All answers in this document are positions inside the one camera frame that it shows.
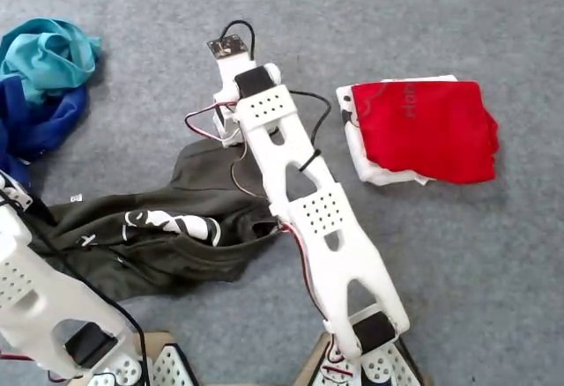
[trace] robotic arm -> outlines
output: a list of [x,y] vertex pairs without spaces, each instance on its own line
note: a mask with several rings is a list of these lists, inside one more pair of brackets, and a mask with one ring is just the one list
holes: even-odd
[[[420,375],[407,364],[406,360],[411,358],[408,355],[404,358],[394,346],[410,324],[390,275],[375,245],[355,218],[343,187],[312,146],[292,96],[281,83],[280,70],[272,63],[257,66],[251,58],[253,50],[249,55],[237,35],[226,36],[224,31],[208,46],[217,59],[223,82],[214,100],[236,102],[234,109],[216,107],[214,122],[223,144],[246,141],[253,152],[263,174],[271,213],[296,236],[301,246],[312,299],[337,346],[335,349],[332,345],[328,350],[320,382],[312,384],[325,384],[326,380],[341,383],[342,379],[351,385],[374,384],[364,383],[370,372],[374,372],[371,378],[375,381],[390,379],[390,384],[402,384],[394,376],[391,363],[390,369],[383,368],[380,375],[374,362],[370,362],[382,361],[376,364],[380,370],[380,365],[388,364],[391,355],[396,362],[394,369],[397,366],[400,370],[399,363],[403,361],[400,373],[404,373],[404,379],[409,378],[413,385],[420,384]],[[284,139],[282,145],[274,144],[269,135],[276,128]],[[296,166],[307,176],[317,192],[290,201],[286,194],[288,165]],[[336,236],[337,244],[332,243],[331,236]],[[358,280],[374,296],[375,303],[349,316],[347,288],[353,280]],[[342,354],[345,359],[331,357],[331,353]],[[346,371],[350,378],[343,376],[344,370],[338,365],[344,361],[349,370],[352,367],[352,371]]]
[[[33,201],[4,173],[0,190],[22,210]],[[0,202],[2,336],[40,367],[63,378],[136,367],[138,375],[122,382],[136,384],[141,373],[139,357],[123,317],[84,283],[54,270],[28,247],[32,235],[5,197]],[[70,319],[89,323],[63,346],[54,330]],[[85,338],[92,347],[83,347]]]

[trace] gray fabric surface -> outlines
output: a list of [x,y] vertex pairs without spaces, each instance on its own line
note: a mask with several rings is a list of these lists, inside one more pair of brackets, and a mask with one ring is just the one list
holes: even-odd
[[[230,19],[253,23],[258,60],[276,63],[294,89],[333,98],[338,86],[379,78],[478,80],[501,126],[495,182],[360,184],[337,110],[319,145],[382,253],[412,320],[405,339],[437,385],[562,385],[564,0],[0,0],[1,31],[37,16],[78,23],[106,52],[89,115],[33,168],[52,204],[168,180],[196,139],[182,117],[220,88],[204,43]],[[323,105],[297,102],[311,128]],[[146,329],[171,330],[205,382],[289,383],[322,330],[300,270],[285,238],[240,282],[128,308]],[[21,363],[1,370],[2,385],[44,376]]]

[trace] red cloth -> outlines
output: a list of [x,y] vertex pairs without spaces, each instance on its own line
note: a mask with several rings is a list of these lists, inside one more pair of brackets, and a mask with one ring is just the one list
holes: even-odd
[[454,183],[495,178],[498,125],[476,82],[379,82],[352,96],[370,161]]

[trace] clothing pile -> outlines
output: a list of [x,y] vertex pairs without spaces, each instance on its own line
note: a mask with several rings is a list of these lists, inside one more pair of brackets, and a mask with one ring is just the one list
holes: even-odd
[[0,41],[0,169],[25,187],[27,165],[61,145],[83,114],[100,45],[56,19],[29,20]]

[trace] black wire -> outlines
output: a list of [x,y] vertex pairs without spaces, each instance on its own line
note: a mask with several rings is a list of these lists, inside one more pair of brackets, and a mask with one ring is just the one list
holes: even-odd
[[249,29],[249,31],[250,31],[250,59],[255,60],[255,29],[253,29],[253,26],[247,20],[239,20],[238,19],[238,20],[233,20],[233,21],[229,22],[229,24],[226,27],[223,28],[223,31],[221,31],[221,35],[219,36],[219,38],[222,40],[226,36],[229,28],[231,26],[235,26],[235,25],[244,25]]
[[293,93],[294,95],[303,95],[305,97],[316,98],[320,101],[323,101],[325,106],[327,106],[321,117],[319,117],[319,120],[317,120],[317,123],[315,124],[314,128],[311,130],[311,138],[310,138],[311,145],[315,146],[315,137],[317,137],[317,132],[319,131],[319,128],[321,128],[321,125],[323,124],[323,122],[325,122],[325,119],[331,112],[331,103],[329,102],[329,100],[316,93],[307,93],[304,91],[295,91],[295,90],[290,90],[290,93]]
[[53,245],[53,243],[51,243],[49,238],[39,228],[37,228],[37,226],[35,226],[33,223],[30,223],[29,220],[26,219],[26,215],[25,215],[24,211],[22,210],[21,205],[19,205],[18,202],[13,201],[1,189],[0,189],[0,197],[2,197],[4,199],[4,201],[7,201],[10,204],[11,208],[13,208],[14,211],[21,217],[22,221],[24,221],[26,223],[26,226],[29,228],[30,232],[32,234],[34,234],[35,236],[37,236],[45,244],[45,246],[48,247],[51,250],[51,252],[53,252],[54,256],[61,262],[63,267],[74,278],[76,278],[77,280],[84,283],[94,293],[96,293],[104,302],[106,302],[110,307],[113,307],[117,311],[119,311],[127,319],[127,321],[130,322],[131,326],[133,326],[133,328],[137,331],[137,334],[139,335],[139,344],[140,344],[140,347],[141,347],[141,358],[142,358],[142,360],[141,360],[141,380],[142,380],[142,382],[145,386],[150,386],[149,368],[148,368],[148,365],[147,365],[147,347],[146,347],[146,343],[145,343],[145,334],[143,332],[143,329],[141,329],[141,326],[139,325],[137,320],[135,320],[135,318],[133,318],[133,316],[130,313],[128,313],[125,308],[123,308],[120,304],[118,304],[117,302],[115,302],[114,300],[109,298],[107,295],[105,295],[100,289],[98,289],[96,286],[94,286],[87,278],[85,278],[82,274],[80,274],[67,261],[66,256],[59,249],[57,249],[55,247],[55,245]]

